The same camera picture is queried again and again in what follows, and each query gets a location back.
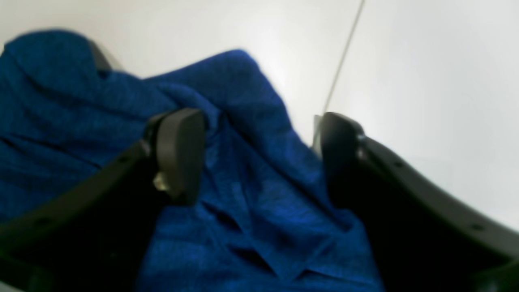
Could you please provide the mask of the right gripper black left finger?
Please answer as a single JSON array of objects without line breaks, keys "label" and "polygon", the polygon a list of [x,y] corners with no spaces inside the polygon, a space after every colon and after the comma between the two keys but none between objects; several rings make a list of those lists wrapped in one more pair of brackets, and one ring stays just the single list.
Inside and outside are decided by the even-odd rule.
[{"label": "right gripper black left finger", "polygon": [[156,115],[95,175],[2,224],[2,292],[133,292],[161,211],[197,201],[205,132],[200,109]]}]

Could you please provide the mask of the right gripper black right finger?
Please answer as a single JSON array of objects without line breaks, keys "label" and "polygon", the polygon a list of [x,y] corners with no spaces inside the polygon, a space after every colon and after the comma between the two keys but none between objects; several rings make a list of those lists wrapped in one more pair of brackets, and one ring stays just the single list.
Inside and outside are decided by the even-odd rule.
[{"label": "right gripper black right finger", "polygon": [[332,204],[365,225],[388,292],[517,292],[517,231],[425,178],[360,124],[328,112],[320,146]]}]

